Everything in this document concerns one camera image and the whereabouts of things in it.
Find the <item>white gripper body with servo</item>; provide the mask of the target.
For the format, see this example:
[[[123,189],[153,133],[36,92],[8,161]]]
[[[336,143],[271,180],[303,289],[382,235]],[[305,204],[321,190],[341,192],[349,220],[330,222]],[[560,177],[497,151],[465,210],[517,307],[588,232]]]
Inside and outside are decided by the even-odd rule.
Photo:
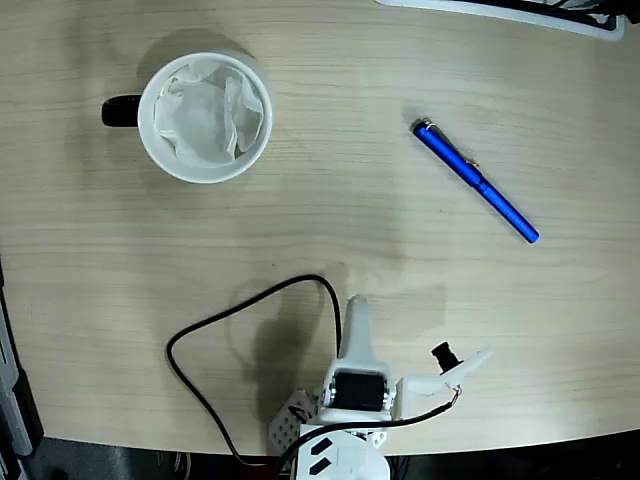
[[[386,363],[336,359],[325,375],[314,423],[389,421],[395,395]]]

